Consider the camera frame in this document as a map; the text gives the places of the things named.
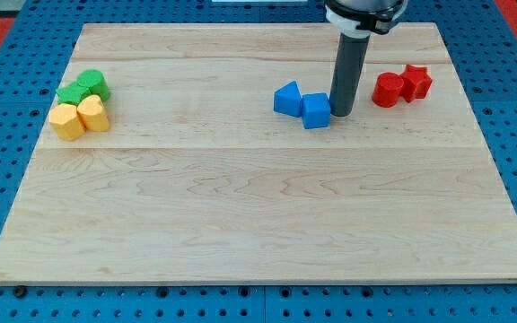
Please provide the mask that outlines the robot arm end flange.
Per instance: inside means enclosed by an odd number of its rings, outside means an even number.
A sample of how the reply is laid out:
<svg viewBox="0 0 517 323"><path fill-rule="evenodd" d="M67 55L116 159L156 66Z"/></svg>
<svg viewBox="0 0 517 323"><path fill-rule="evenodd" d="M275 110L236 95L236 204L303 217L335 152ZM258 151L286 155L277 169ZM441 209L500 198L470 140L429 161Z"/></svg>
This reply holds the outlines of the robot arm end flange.
<svg viewBox="0 0 517 323"><path fill-rule="evenodd" d="M406 11L408 0L325 0L326 19L349 38L387 34Z"/></svg>

